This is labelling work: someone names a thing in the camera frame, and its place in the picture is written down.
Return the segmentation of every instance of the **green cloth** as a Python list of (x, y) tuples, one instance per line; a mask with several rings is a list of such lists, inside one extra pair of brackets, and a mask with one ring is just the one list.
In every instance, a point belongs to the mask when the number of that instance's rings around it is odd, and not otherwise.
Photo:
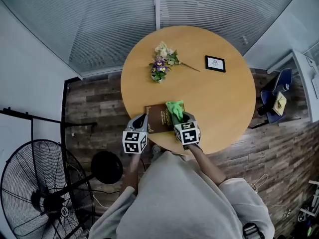
[(179, 122), (183, 122), (183, 108), (180, 106), (180, 104), (183, 103), (183, 100), (176, 102), (166, 102), (167, 109), (172, 115), (176, 115)]

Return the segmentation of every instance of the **flower stem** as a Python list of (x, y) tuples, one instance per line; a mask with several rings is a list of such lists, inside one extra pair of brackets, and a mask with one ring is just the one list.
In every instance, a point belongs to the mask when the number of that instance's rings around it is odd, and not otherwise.
[(181, 65), (187, 66), (187, 67), (189, 67), (189, 68), (191, 68), (191, 69), (193, 69), (193, 70), (196, 70), (196, 71), (200, 72), (198, 69), (193, 68), (193, 67), (191, 67), (191, 66), (189, 66), (189, 65), (187, 65), (187, 64), (185, 64), (185, 63), (183, 63), (183, 62), (181, 62)]

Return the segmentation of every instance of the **black picture frame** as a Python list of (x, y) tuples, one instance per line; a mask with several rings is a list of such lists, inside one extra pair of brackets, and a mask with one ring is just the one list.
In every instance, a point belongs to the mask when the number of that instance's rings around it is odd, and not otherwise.
[[(218, 60), (223, 61), (223, 70), (220, 70), (219, 68), (208, 66), (208, 59), (209, 58), (218, 59)], [(213, 71), (217, 71), (217, 72), (221, 72), (221, 73), (226, 73), (225, 60), (223, 58), (217, 58), (217, 57), (212, 57), (212, 56), (205, 55), (205, 66), (206, 66), (206, 69), (208, 69), (208, 70), (213, 70)]]

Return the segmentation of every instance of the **sleeve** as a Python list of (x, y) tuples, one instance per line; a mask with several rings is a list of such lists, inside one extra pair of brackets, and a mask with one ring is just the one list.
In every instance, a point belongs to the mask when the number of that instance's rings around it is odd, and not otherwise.
[(127, 209), (135, 200), (135, 189), (127, 187), (110, 208), (93, 224), (89, 239), (116, 238), (116, 228)]
[(243, 225), (249, 222), (255, 223), (265, 239), (273, 239), (275, 228), (270, 220), (268, 209), (260, 196), (244, 179), (226, 180), (219, 185), (219, 189), (226, 196)]

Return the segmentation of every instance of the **black round object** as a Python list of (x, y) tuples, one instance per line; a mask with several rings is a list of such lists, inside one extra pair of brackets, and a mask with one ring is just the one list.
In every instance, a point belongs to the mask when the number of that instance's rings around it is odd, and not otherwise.
[[(76, 158), (54, 141), (18, 148), (3, 170), (0, 198), (18, 239), (86, 239), (95, 221), (93, 195)], [(77, 188), (76, 182), (83, 181)]]
[(123, 175), (123, 166), (120, 159), (109, 151), (95, 154), (91, 161), (91, 171), (104, 184), (114, 184)]

